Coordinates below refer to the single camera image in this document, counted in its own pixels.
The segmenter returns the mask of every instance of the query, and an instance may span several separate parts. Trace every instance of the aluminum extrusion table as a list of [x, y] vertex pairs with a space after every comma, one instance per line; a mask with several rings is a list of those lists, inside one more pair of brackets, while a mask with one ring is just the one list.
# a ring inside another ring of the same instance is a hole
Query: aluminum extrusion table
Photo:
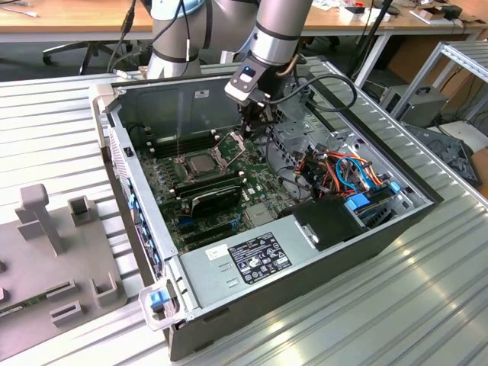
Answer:
[[[401, 115], [401, 112], [405, 108], [410, 97], [442, 56], [448, 57], [451, 61], [432, 84], [434, 88], [440, 87], [456, 64], [473, 73], [484, 82], [488, 82], [488, 42], [441, 42], [437, 45], [434, 51], [432, 51], [427, 61], [425, 61], [424, 66], [422, 66], [419, 73], [405, 91], [405, 94], [403, 94], [395, 108], [391, 111], [393, 117], [398, 118]], [[481, 98], [481, 100], [469, 110], [466, 120], [473, 118], [487, 102], [488, 94]]]
[[[311, 59], [312, 73], [337, 72]], [[233, 66], [211, 66], [224, 71]], [[41, 180], [51, 207], [70, 196], [95, 200], [132, 302], [3, 362], [169, 364], [162, 332], [145, 325], [142, 287], [103, 169], [87, 87], [112, 75], [0, 84], [0, 178]], [[344, 85], [327, 81], [338, 98]], [[367, 95], [352, 110], [445, 199], [383, 253], [178, 363], [488, 363], [488, 203]], [[337, 114], [325, 114], [336, 128]], [[14, 205], [0, 189], [0, 218]]]

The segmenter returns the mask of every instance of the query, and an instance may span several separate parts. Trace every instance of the office chair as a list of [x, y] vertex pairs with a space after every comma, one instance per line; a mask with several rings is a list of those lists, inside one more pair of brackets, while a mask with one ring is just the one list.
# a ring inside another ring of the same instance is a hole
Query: office chair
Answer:
[[[107, 47], [108, 44], [116, 44], [116, 40], [104, 40], [104, 41], [84, 41], [84, 42], [76, 42], [76, 43], [69, 43], [63, 44], [62, 46], [49, 48], [48, 50], [43, 51], [43, 62], [46, 65], [53, 65], [52, 55], [55, 53], [60, 53], [64, 51], [71, 51], [71, 50], [79, 50], [81, 48], [86, 48], [85, 57], [83, 58], [82, 65], [79, 68], [79, 75], [84, 75], [86, 73], [86, 69], [88, 68], [88, 64], [90, 63], [90, 59], [92, 56], [98, 56], [98, 52], [104, 52], [108, 55], [111, 55], [114, 50], [110, 47]], [[130, 41], [124, 41], [125, 48], [127, 52], [132, 50], [132, 45]]]

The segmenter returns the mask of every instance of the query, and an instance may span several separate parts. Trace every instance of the gray 3d printed part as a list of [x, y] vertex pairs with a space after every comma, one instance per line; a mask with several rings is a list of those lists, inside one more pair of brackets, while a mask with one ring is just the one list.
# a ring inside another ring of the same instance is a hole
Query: gray 3d printed part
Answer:
[[[0, 225], [0, 259], [7, 265], [0, 274], [0, 284], [8, 290], [8, 297], [0, 303], [0, 361], [127, 302], [95, 203], [88, 201], [88, 206], [95, 219], [81, 226], [75, 226], [68, 207], [49, 212], [64, 249], [58, 256], [53, 255], [45, 235], [25, 241], [17, 229], [20, 220]], [[92, 281], [102, 300], [94, 298]], [[117, 291], [108, 289], [114, 288], [112, 282], [118, 284]], [[77, 312], [77, 307], [66, 311], [73, 311], [71, 316], [55, 311], [53, 323], [51, 312], [76, 301], [82, 312]]]
[[38, 220], [30, 223], [23, 223], [17, 226], [17, 230], [24, 237], [24, 240], [29, 241], [45, 234], [43, 227]]
[[99, 307], [106, 307], [113, 303], [118, 295], [117, 282], [114, 280], [112, 273], [108, 272], [108, 279], [110, 281], [110, 287], [101, 286], [95, 283], [95, 281], [90, 280], [91, 292], [93, 293], [93, 298]]
[[8, 299], [8, 291], [3, 287], [0, 287], [0, 303], [7, 301]]
[[29, 223], [31, 221], [37, 220], [36, 215], [31, 210], [26, 210], [23, 207], [18, 207], [15, 209], [15, 213], [21, 223]]
[[79, 300], [77, 300], [73, 301], [72, 303], [68, 303], [63, 307], [58, 307], [57, 309], [50, 311], [49, 315], [51, 315], [51, 322], [53, 322], [55, 326], [63, 326], [82, 317], [83, 309], [82, 305], [79, 303]]
[[86, 196], [68, 200], [68, 209], [75, 226], [85, 225], [97, 218], [95, 209], [90, 207]]
[[[51, 222], [51, 217], [47, 213], [46, 206], [48, 203], [49, 196], [47, 195], [46, 187], [44, 187], [44, 185], [31, 185], [21, 188], [22, 207], [25, 210], [34, 212], [39, 224], [42, 226], [42, 230], [53, 246], [54, 255], [59, 255], [63, 252], [63, 248], [61, 246], [61, 239], [56, 227]], [[26, 223], [19, 226], [19, 231], [26, 240], [31, 240], [35, 237], [31, 234], [38, 233], [39, 226], [35, 223], [35, 221], [33, 224]]]
[[62, 284], [58, 284], [57, 286], [46, 290], [46, 292], [46, 297], [48, 300], [57, 301], [66, 296], [75, 294], [76, 292], [78, 292], [78, 288], [76, 287], [75, 281], [70, 280]]

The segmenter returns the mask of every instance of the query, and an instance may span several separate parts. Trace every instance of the motherboard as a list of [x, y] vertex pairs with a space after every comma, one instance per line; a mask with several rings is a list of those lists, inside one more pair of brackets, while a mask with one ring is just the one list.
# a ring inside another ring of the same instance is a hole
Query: motherboard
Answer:
[[232, 130], [159, 143], [138, 154], [180, 253], [271, 222], [298, 202], [270, 171], [264, 143]]

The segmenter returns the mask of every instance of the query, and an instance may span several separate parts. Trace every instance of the power supply unit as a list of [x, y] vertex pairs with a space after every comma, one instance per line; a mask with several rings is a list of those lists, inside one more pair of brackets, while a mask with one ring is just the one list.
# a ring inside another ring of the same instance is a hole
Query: power supply unit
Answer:
[[[391, 113], [408, 87], [408, 85], [398, 85], [387, 88], [381, 96], [380, 106], [386, 112]], [[433, 86], [421, 86], [405, 104], [398, 121], [417, 127], [427, 127], [447, 102], [448, 97]]]

